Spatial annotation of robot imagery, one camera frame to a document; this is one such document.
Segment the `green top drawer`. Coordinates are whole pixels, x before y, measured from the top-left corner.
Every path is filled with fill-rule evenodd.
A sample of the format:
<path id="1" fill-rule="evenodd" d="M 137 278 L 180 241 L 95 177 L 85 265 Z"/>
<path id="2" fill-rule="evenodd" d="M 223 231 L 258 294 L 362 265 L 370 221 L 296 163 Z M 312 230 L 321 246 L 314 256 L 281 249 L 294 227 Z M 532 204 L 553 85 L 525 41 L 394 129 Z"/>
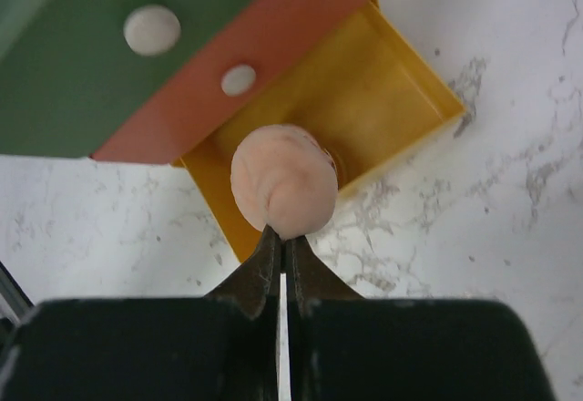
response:
<path id="1" fill-rule="evenodd" d="M 85 157 L 252 0 L 1 0 L 1 150 Z M 168 52 L 144 57 L 123 27 L 146 5 L 179 20 Z"/>

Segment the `gold round jar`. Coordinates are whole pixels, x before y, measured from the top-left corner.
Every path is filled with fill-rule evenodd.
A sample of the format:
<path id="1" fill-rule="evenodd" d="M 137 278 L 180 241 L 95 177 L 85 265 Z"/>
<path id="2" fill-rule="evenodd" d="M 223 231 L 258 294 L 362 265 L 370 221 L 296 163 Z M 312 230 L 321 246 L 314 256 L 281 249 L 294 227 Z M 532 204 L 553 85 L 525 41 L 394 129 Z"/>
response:
<path id="1" fill-rule="evenodd" d="M 326 154 L 332 160 L 332 165 L 336 172 L 336 177 L 338 180 L 339 188 L 344 187 L 349 181 L 349 172 L 343 159 L 342 155 L 339 154 L 335 149 L 325 149 Z"/>

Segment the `aluminium rail frame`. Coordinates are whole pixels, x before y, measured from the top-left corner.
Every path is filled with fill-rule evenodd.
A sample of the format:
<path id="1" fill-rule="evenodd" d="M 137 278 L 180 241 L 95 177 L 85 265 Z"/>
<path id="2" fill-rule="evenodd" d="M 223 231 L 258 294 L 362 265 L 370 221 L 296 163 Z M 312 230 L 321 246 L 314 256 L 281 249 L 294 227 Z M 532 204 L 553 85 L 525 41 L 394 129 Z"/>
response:
<path id="1" fill-rule="evenodd" d="M 19 324 L 34 304 L 2 262 L 0 269 L 1 317 Z"/>

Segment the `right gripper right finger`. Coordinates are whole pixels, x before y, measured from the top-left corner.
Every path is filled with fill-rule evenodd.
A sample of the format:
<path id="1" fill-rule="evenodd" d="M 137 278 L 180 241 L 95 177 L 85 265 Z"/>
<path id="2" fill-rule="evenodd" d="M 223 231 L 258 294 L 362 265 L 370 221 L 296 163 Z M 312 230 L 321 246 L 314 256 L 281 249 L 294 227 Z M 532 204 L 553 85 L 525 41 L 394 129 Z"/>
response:
<path id="1" fill-rule="evenodd" d="M 551 400 L 529 331 L 481 299 L 365 299 L 304 238 L 286 242 L 295 400 Z"/>

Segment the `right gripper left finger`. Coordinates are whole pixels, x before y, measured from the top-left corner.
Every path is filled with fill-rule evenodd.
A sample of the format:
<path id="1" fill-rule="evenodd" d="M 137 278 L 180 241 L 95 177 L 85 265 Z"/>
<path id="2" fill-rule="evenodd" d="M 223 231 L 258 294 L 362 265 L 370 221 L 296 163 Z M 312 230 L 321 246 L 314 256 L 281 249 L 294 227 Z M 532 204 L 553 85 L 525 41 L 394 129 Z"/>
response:
<path id="1" fill-rule="evenodd" d="M 281 241 L 202 297 L 38 304 L 1 355 L 4 400 L 274 400 Z"/>

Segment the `orange powder puff front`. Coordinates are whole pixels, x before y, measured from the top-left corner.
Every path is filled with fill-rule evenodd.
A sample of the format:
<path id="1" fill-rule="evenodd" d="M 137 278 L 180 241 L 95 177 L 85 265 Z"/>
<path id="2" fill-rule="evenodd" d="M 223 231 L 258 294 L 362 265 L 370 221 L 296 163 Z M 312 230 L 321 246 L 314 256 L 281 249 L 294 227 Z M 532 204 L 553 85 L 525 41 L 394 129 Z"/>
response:
<path id="1" fill-rule="evenodd" d="M 236 148 L 230 185 L 243 218 L 290 240 L 320 231 L 332 218 L 338 180 L 332 157 L 305 129 L 269 125 Z"/>

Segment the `orange drawer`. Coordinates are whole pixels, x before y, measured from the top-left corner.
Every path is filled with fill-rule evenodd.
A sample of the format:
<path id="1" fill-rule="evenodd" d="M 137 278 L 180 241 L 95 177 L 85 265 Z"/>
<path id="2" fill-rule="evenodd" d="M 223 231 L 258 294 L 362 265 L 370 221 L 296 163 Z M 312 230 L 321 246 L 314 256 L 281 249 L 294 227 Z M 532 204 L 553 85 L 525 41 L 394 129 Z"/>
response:
<path id="1" fill-rule="evenodd" d="M 368 0 L 253 0 L 97 151 L 167 164 L 195 148 Z"/>

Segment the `yellow bottom drawer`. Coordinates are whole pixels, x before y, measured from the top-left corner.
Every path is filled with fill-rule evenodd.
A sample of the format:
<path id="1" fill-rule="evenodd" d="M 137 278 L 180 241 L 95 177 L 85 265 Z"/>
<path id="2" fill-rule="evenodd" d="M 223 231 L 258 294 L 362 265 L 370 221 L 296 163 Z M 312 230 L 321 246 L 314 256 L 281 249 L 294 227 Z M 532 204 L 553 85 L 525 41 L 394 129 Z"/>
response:
<path id="1" fill-rule="evenodd" d="M 230 163 L 256 128 L 292 124 L 345 160 L 348 198 L 455 122 L 464 105 L 384 17 L 377 0 L 350 15 L 292 67 L 180 159 L 228 245 L 246 260 L 260 235 L 230 189 Z"/>

